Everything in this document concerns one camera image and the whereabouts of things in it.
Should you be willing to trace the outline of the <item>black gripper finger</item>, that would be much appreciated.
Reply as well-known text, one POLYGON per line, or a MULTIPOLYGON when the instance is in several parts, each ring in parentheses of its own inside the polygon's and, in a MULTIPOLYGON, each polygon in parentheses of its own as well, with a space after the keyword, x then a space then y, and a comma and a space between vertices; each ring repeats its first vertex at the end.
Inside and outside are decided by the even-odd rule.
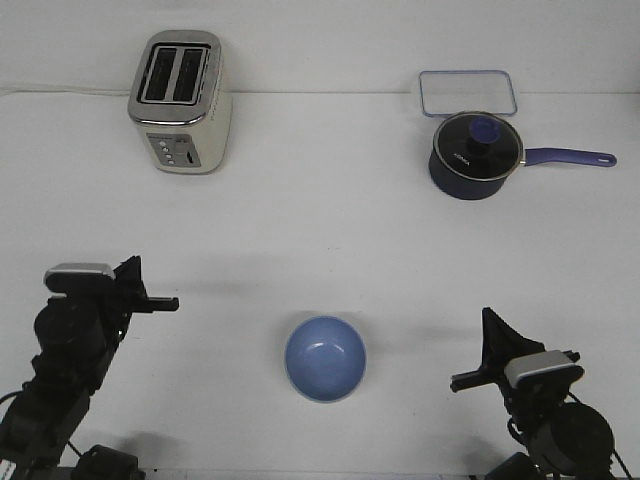
POLYGON ((501 373, 513 359, 545 351, 544 344, 528 339, 510 327, 492 308, 482 309, 481 370, 501 373))
POLYGON ((148 294, 142 279, 141 257, 131 256, 114 269, 117 292, 129 300, 146 300, 148 294))

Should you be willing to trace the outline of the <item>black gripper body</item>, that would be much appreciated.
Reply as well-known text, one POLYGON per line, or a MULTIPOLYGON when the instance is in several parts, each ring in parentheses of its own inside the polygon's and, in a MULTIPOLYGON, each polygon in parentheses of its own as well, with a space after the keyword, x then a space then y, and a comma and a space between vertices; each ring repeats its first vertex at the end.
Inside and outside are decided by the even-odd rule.
POLYGON ((134 313, 174 312, 179 308, 177 297, 149 297, 142 281, 121 285, 113 279, 49 279, 47 288, 66 299, 84 299, 94 304, 105 340, 111 345, 124 339, 134 313))
POLYGON ((583 376, 581 355, 573 350, 548 350, 542 344, 482 351, 480 366, 451 377, 459 392, 495 384, 511 415, 546 415, 559 408, 570 387, 583 376))

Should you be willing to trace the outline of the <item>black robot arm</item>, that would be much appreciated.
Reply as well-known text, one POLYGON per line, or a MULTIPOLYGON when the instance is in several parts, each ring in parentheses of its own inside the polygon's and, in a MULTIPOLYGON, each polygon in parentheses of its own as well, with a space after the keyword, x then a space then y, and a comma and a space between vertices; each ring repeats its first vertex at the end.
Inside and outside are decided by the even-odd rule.
POLYGON ((34 376, 4 395, 1 420, 1 476, 50 479, 71 437, 102 387, 133 315, 174 312, 176 297, 151 297, 141 259, 117 267, 61 263, 46 271, 51 296, 34 320, 40 352, 34 376))
POLYGON ((496 385, 509 415, 507 430, 524 448, 487 479, 612 479, 613 461, 632 477, 608 421, 571 392, 584 375, 578 352, 546 349, 490 307, 482 309, 482 334, 479 367, 452 376, 450 389, 496 385))

